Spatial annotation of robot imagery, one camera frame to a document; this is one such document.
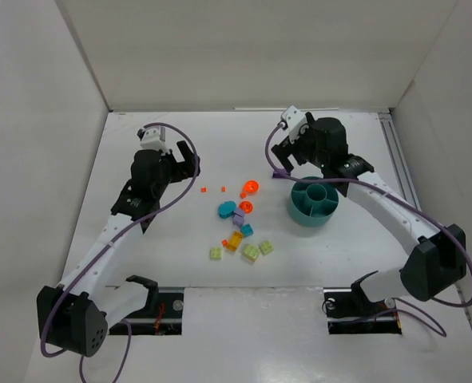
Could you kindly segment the teal round divided container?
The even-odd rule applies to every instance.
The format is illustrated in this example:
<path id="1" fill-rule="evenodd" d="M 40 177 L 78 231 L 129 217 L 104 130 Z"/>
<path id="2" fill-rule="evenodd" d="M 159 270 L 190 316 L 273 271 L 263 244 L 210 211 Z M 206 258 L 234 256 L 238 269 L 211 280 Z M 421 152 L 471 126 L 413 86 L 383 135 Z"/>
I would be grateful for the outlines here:
<path id="1" fill-rule="evenodd" d="M 334 215 L 339 193 L 329 184 L 294 183 L 287 205 L 289 216 L 303 227 L 322 227 Z"/>

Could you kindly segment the teal rounded lego piece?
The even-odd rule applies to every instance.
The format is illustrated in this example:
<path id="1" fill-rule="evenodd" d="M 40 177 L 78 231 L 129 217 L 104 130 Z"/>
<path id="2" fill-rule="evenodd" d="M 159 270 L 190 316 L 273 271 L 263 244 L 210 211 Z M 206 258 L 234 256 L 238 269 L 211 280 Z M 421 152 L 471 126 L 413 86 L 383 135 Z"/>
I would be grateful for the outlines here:
<path id="1" fill-rule="evenodd" d="M 237 205 L 234 201 L 225 201 L 218 207 L 218 216 L 221 219 L 228 219 L 234 215 Z"/>

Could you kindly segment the purple lego brick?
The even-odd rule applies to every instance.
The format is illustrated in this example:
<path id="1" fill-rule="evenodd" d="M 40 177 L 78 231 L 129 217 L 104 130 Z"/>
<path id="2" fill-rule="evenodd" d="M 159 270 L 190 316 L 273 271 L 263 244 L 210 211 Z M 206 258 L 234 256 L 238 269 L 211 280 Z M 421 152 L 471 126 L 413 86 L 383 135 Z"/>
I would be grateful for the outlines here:
<path id="1" fill-rule="evenodd" d="M 232 216 L 232 223 L 236 225 L 237 227 L 242 227 L 244 225 L 245 221 L 245 212 L 237 207 Z"/>

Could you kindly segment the teal square lego brick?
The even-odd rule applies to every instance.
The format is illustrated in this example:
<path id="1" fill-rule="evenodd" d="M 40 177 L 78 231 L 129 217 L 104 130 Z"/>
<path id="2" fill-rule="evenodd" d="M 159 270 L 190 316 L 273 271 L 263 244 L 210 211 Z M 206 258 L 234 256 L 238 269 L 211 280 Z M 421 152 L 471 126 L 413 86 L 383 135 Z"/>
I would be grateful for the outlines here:
<path id="1" fill-rule="evenodd" d="M 247 238 L 254 234 L 253 228 L 249 223 L 242 225 L 240 228 L 240 232 L 244 238 Z"/>

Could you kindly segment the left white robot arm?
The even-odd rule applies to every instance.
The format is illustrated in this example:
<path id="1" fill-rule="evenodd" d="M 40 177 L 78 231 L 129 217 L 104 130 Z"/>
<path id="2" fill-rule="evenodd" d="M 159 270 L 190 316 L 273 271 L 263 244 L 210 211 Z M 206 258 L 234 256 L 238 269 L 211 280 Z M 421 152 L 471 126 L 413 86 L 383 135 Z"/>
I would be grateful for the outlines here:
<path id="1" fill-rule="evenodd" d="M 42 356 L 71 352 L 91 357 L 113 326 L 135 311 L 155 308 L 159 292 L 152 279 L 132 274 L 115 291 L 106 293 L 105 286 L 128 254 L 127 248 L 145 234 L 157 215 L 180 201 L 176 197 L 161 204 L 167 187 L 184 180 L 193 183 L 200 174 L 194 143 L 180 140 L 177 148 L 182 160 L 165 143 L 142 144 L 94 245 L 56 286 L 44 286 L 38 293 Z"/>

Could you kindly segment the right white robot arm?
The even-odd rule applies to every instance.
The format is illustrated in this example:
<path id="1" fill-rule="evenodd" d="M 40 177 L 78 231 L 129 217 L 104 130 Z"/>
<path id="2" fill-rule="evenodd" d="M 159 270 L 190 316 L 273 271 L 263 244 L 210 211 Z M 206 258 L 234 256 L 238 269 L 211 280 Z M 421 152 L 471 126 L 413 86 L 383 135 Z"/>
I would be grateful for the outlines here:
<path id="1" fill-rule="evenodd" d="M 267 158 L 280 162 L 275 173 L 291 179 L 295 165 L 302 164 L 321 172 L 319 177 L 294 180 L 288 202 L 293 219 L 307 226 L 326 221 L 343 196 L 386 228 L 407 254 L 403 266 L 373 271 L 353 282 L 334 303 L 337 318 L 372 314 L 389 298 L 411 296 L 426 302 L 466 275 L 472 277 L 464 231 L 455 224 L 444 227 L 390 189 L 370 163 L 350 153 L 340 120 L 314 118 L 291 106 L 277 127 L 288 135 L 278 144 L 266 143 L 264 149 Z"/>

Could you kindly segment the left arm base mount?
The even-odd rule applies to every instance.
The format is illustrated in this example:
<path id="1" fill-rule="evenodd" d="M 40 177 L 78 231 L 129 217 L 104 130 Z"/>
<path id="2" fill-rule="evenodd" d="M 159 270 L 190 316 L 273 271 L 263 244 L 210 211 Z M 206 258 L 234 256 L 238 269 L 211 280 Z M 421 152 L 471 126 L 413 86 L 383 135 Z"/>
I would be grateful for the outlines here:
<path id="1" fill-rule="evenodd" d="M 109 303 L 115 305 L 115 318 L 108 318 L 111 335 L 126 335 L 127 321 L 133 335 L 175 336 L 182 334 L 184 289 L 160 287 L 138 275 L 128 277 Z"/>

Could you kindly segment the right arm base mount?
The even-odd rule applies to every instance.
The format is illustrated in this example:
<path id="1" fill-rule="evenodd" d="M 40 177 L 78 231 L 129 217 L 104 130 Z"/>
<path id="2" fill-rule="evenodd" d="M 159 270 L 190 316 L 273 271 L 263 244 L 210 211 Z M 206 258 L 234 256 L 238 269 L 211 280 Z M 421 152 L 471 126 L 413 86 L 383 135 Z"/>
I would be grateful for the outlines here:
<path id="1" fill-rule="evenodd" d="M 368 302 L 349 287 L 327 287 L 321 308 L 330 335 L 402 333 L 393 299 Z"/>

